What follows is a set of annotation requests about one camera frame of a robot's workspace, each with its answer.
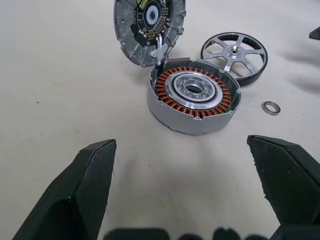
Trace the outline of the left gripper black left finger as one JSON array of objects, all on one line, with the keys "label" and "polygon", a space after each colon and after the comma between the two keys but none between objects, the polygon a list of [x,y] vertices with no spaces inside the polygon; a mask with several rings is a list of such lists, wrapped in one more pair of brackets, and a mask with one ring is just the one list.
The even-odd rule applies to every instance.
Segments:
[{"label": "left gripper black left finger", "polygon": [[115,139],[81,149],[49,184],[12,240],[97,240],[116,149]]}]

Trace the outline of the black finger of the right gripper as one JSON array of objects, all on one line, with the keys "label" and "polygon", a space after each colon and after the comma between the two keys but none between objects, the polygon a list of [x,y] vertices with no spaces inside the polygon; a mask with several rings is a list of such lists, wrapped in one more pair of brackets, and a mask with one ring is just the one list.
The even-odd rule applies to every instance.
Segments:
[{"label": "black finger of the right gripper", "polygon": [[310,32],[308,38],[312,40],[320,40],[320,26]]}]

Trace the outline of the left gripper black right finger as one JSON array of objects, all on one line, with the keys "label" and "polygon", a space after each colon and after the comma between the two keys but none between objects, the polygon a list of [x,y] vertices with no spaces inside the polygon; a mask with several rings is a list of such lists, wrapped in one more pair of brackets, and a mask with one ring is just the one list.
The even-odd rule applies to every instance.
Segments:
[{"label": "left gripper black right finger", "polygon": [[269,240],[320,240],[320,163],[283,139],[249,135],[247,144],[280,224]]}]

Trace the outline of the silver motor housing copper windings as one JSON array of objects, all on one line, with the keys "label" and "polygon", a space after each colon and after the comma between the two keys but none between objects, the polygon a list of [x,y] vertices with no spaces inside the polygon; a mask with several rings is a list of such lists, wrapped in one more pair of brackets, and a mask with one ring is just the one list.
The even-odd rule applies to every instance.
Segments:
[{"label": "silver motor housing copper windings", "polygon": [[202,59],[170,59],[149,75],[150,112],[179,133],[199,136],[220,131],[232,119],[241,98],[238,82]]}]

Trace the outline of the small grey round disc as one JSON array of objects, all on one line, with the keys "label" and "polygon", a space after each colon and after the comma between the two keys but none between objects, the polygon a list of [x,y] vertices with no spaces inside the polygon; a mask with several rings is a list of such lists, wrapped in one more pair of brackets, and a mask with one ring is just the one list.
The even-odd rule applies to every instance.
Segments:
[{"label": "small grey round disc", "polygon": [[184,33],[186,0],[115,0],[114,31],[123,54],[147,68],[167,60]]}]

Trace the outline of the silver spoked rotor black rim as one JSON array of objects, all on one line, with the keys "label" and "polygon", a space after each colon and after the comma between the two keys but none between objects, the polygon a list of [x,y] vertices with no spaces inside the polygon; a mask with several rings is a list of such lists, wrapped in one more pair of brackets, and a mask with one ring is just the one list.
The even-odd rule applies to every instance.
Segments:
[{"label": "silver spoked rotor black rim", "polygon": [[[221,52],[209,53],[206,50],[212,45],[222,47]],[[261,68],[257,69],[246,59],[248,55],[258,55],[262,60]],[[250,72],[248,76],[237,76],[234,79],[241,87],[256,82],[267,67],[269,56],[264,45],[256,38],[241,32],[223,32],[210,37],[200,50],[200,58],[209,61],[224,58],[226,63],[220,66],[221,72],[230,72],[235,63],[242,63]]]}]

